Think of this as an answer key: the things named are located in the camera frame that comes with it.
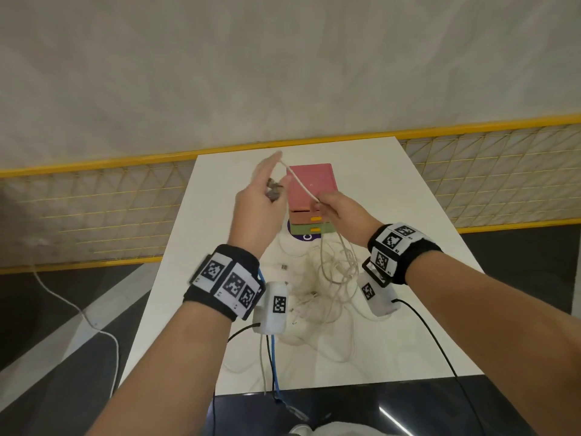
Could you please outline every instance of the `circular sticker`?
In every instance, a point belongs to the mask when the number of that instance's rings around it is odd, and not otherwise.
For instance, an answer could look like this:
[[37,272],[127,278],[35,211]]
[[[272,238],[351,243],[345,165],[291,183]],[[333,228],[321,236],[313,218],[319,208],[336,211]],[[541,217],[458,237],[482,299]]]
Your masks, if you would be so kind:
[[321,238],[321,234],[304,234],[304,235],[294,235],[291,233],[291,221],[287,222],[287,230],[289,234],[291,234],[295,239],[300,240],[302,242],[312,242],[315,239]]

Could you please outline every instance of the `white table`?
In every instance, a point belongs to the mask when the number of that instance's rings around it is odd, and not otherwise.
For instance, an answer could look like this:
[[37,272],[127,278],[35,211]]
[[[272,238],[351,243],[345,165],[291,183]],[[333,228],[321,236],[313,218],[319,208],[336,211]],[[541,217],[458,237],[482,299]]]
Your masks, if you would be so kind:
[[[248,183],[256,164],[274,151],[249,150],[198,158],[121,380],[180,306],[187,280],[203,256],[226,241],[236,192]],[[405,221],[429,235],[449,255],[481,270],[396,138],[302,145],[282,151],[288,165],[331,163],[338,189],[356,199],[377,219],[386,223]],[[272,176],[277,179],[284,172],[279,165]],[[287,250],[298,252],[309,246],[288,237],[285,229],[281,235]],[[363,248],[357,249],[360,259],[367,254]],[[280,279],[275,263],[283,261],[296,268],[301,266],[297,260],[300,259],[284,255],[275,241],[261,259],[266,279]],[[399,298],[411,303],[425,318],[459,375],[482,373],[408,286],[396,286],[396,291]],[[372,317],[360,292],[354,300],[363,313]],[[312,344],[318,351],[308,345],[277,342],[281,389],[451,376],[428,331],[406,306],[384,322],[372,322],[356,313],[352,318],[355,354],[347,363],[329,358],[340,359],[349,352],[349,340],[345,338],[350,334],[349,314],[313,338]],[[250,323],[251,316],[247,322],[237,320],[232,332]],[[228,345],[224,361],[230,370],[222,367],[216,387],[218,395],[262,390],[259,339],[259,335],[246,331]],[[263,357],[268,367],[265,347]]]

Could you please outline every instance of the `black cable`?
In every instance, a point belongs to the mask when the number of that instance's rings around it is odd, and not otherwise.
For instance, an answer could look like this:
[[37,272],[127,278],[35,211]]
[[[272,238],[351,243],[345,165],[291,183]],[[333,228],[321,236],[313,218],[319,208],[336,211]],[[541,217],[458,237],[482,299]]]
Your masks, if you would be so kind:
[[446,352],[444,352],[444,349],[441,348],[440,343],[438,342],[438,339],[436,338],[436,336],[432,332],[432,329],[430,329],[430,326],[428,326],[428,323],[425,322],[425,320],[422,318],[422,315],[420,315],[418,313],[418,311],[416,309],[414,309],[408,302],[396,298],[395,300],[392,300],[392,303],[395,303],[396,301],[399,301],[400,303],[405,304],[408,308],[410,308],[412,311],[414,311],[414,313],[418,316],[418,318],[420,320],[422,320],[422,322],[424,323],[424,326],[426,327],[426,329],[428,329],[428,332],[430,332],[430,335],[432,335],[432,338],[434,339],[434,341],[438,345],[438,349],[440,349],[440,352],[442,353],[442,355],[444,355],[444,358],[446,359],[446,362],[448,363],[450,370],[454,374],[454,379],[456,380],[456,382],[458,383],[458,385],[462,389],[462,393],[466,397],[466,401],[468,401],[468,404],[469,404],[470,408],[472,409],[472,412],[474,413],[476,420],[478,421],[478,426],[480,426],[480,431],[482,432],[482,435],[486,436],[486,432],[484,431],[484,425],[482,425],[482,422],[480,421],[480,416],[478,416],[478,413],[476,412],[476,408],[474,407],[474,404],[472,403],[472,401],[470,401],[470,397],[468,396],[468,394],[466,393],[466,390],[464,389],[464,386],[460,382],[460,379],[458,378],[458,374],[454,370],[452,363],[450,363],[450,360],[448,359]]
[[[260,326],[260,323],[259,322],[256,322],[254,324],[251,324],[250,326],[243,327],[238,332],[234,332],[232,334],[232,336],[230,338],[228,338],[228,341],[227,342],[232,341],[235,337],[237,337],[243,331],[248,330],[248,329],[252,329],[253,327],[258,327],[258,326]],[[216,390],[214,390],[214,393],[212,395],[212,434],[214,436],[216,434]]]
[[270,341],[268,339],[268,335],[266,335],[266,350],[268,351],[268,362],[270,362],[270,371],[272,373],[272,388],[270,389],[270,391],[272,392],[272,399],[274,399],[274,401],[277,400],[277,397],[275,395],[275,389],[274,389],[274,366],[272,365],[272,356],[270,355]]

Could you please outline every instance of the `black floor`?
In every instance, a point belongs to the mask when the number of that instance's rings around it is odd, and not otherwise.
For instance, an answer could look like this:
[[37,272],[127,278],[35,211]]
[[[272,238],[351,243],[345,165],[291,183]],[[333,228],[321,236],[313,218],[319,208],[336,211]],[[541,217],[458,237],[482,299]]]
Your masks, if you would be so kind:
[[[484,271],[570,312],[581,226],[463,235]],[[87,306],[135,267],[45,272],[56,292]],[[107,331],[118,337],[122,365],[147,295]],[[5,367],[75,314],[42,293],[32,276],[0,276],[0,362]],[[81,436],[104,407],[114,370],[114,345],[97,335],[0,412],[0,435]],[[533,434],[485,376],[462,377],[487,435]],[[478,426],[453,378],[287,391],[288,402],[314,425],[342,420],[403,434],[382,407],[414,435],[477,435]],[[219,396],[217,435],[284,435],[299,422],[262,394]],[[211,434],[211,414],[204,434]]]

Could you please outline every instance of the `orange drawer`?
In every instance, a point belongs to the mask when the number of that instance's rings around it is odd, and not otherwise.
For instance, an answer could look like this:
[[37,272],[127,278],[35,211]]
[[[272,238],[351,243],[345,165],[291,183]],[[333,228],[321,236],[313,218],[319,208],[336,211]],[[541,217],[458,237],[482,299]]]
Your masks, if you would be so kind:
[[311,223],[323,223],[327,220],[320,211],[289,211],[289,219],[293,225],[307,225]]

